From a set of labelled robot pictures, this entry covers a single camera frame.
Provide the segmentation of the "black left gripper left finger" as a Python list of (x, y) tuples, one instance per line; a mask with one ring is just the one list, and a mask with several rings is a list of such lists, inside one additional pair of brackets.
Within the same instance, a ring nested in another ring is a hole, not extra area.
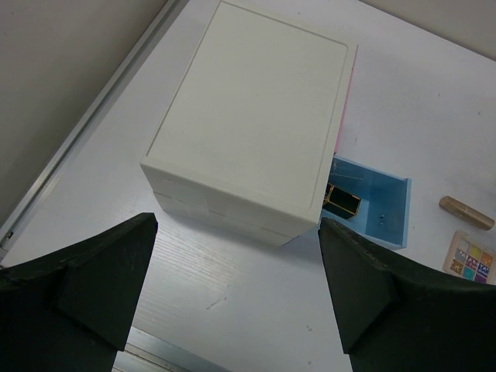
[(158, 222), (140, 213), (1, 270), (3, 371), (110, 371), (124, 350)]

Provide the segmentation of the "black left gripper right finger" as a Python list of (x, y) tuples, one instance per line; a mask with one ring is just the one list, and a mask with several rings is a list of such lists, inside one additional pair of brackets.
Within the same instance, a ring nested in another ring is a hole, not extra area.
[(495, 288), (444, 274), (324, 218), (319, 245), (355, 371), (493, 371)]

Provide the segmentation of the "light blue drawer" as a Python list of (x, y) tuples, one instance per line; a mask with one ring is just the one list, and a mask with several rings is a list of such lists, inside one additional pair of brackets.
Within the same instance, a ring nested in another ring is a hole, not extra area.
[(321, 217), (344, 226), (391, 250), (408, 243), (412, 180), (387, 174), (335, 156), (328, 183), (361, 198), (358, 214), (345, 220), (322, 209)]

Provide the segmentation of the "black gold lipstick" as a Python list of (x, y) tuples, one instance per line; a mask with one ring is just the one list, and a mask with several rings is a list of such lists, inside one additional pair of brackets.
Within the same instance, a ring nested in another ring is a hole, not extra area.
[(322, 208), (327, 212), (348, 220), (358, 214), (361, 198), (328, 183)]

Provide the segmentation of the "gold lipstick tube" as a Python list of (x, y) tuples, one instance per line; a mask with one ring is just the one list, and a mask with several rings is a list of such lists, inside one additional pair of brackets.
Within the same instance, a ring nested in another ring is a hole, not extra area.
[(478, 229), (488, 231), (494, 227), (492, 218), (451, 196), (443, 196), (439, 200), (439, 207)]

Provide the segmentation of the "pink drawer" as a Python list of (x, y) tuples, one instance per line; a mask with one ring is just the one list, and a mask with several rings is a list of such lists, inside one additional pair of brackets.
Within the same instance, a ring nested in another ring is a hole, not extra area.
[(336, 155), (338, 153), (338, 150), (339, 150), (339, 145), (340, 145), (341, 136), (342, 136), (343, 127), (344, 127), (344, 121), (345, 121), (345, 117), (346, 117), (346, 108), (347, 108), (347, 103), (348, 103), (348, 99), (350, 96), (350, 89), (351, 89), (351, 85), (352, 85), (352, 81), (353, 81), (353, 73), (354, 73), (356, 60), (357, 60), (357, 52), (358, 52), (358, 46), (355, 48), (355, 52), (354, 52), (354, 56), (353, 56), (353, 65), (352, 65), (351, 71), (350, 71), (350, 79), (349, 79), (349, 84), (348, 84), (348, 87), (346, 90), (346, 97), (345, 97), (345, 102), (344, 102), (344, 106), (343, 106), (343, 114), (342, 114), (341, 121), (339, 124), (339, 131), (338, 131), (338, 135), (336, 138), (334, 155)]

